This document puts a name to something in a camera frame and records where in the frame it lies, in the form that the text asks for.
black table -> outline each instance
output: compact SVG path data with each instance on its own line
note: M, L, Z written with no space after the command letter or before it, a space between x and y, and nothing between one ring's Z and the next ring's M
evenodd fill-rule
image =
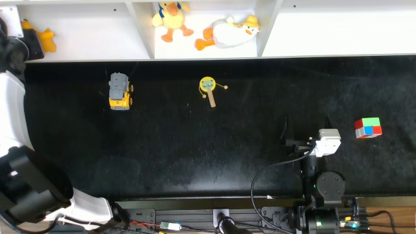
M109 108L114 72L131 77L132 110ZM256 171L288 159L286 115L299 139L326 116L338 128L326 160L347 196L416 194L416 57L28 64L25 74L35 150L93 196L248 196ZM197 89L207 75L229 86L214 91L216 108ZM357 140L363 117L380 117L383 135ZM255 193L302 196L298 167L267 170Z

white plush duck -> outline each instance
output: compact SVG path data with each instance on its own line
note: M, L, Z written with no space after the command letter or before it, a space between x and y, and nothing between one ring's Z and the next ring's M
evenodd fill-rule
M234 19L229 17L226 21L220 20L203 31L203 39L195 41L195 47L201 51L207 46L216 45L219 48L231 48L242 45L257 35L260 25L257 17L249 15L242 24L234 23Z

green cube face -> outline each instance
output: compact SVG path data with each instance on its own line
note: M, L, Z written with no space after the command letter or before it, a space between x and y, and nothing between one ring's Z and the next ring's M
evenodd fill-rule
M363 118L364 126L380 126L379 118Z

yellow hat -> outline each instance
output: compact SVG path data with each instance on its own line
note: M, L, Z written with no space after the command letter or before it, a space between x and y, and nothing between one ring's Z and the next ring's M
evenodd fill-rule
M247 17L247 20L242 24L247 25L249 27L259 27L260 28L260 24L257 22L257 17L255 17L253 15L249 15Z

toy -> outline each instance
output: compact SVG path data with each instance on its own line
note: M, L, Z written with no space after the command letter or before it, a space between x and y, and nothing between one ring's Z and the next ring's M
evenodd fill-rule
M249 15L242 24L234 23L234 19L229 17L226 21L220 20L203 31L203 39L195 41L195 47L201 51L207 46L216 45L219 48L231 48L240 46L253 38L259 32L260 25L257 17Z
M181 29L183 36L194 34L192 29L188 29L183 24L185 16L182 10L188 12L190 10L189 4L184 2L159 2L159 11L151 22L155 27L164 25L168 29L168 32L162 36L162 40L165 42L172 42L174 40L173 35L176 29Z
M110 108L112 110L126 111L133 104L133 85L130 84L128 76L121 73L111 74L110 81Z
M202 98L207 97L205 94L202 93L202 91L208 93L209 104L211 105L211 107L216 107L215 99L213 95L213 90L215 89L216 85L221 86L224 89L228 89L227 85L222 86L221 84L216 83L212 77L202 78L200 81L200 85L198 87L202 95Z
M33 29L32 25L27 21L27 19L24 19L21 22L22 29ZM57 50L57 45L53 42L53 37L55 34L48 28L44 32L38 32L36 31L39 41L42 45L42 48L44 52L55 52Z
M373 138L383 134L379 118L362 118L354 125L357 138Z

